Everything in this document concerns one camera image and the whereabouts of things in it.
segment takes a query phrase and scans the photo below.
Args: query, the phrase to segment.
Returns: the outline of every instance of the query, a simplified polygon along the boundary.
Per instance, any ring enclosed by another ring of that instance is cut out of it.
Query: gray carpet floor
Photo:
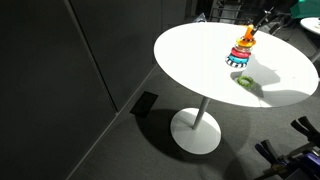
[[[279,38],[306,56],[315,48],[299,28],[282,30]],[[144,91],[159,95],[146,118],[130,110]],[[206,155],[182,150],[172,139],[170,120],[183,108],[198,108],[202,96],[170,79],[158,66],[117,116],[104,136],[71,176],[71,180],[246,180],[270,165],[254,145],[269,139],[278,154],[307,143],[290,123],[307,116],[320,130],[320,90],[285,107],[250,108],[211,100],[207,112],[222,132],[217,149]],[[277,176],[269,179],[280,179]]]

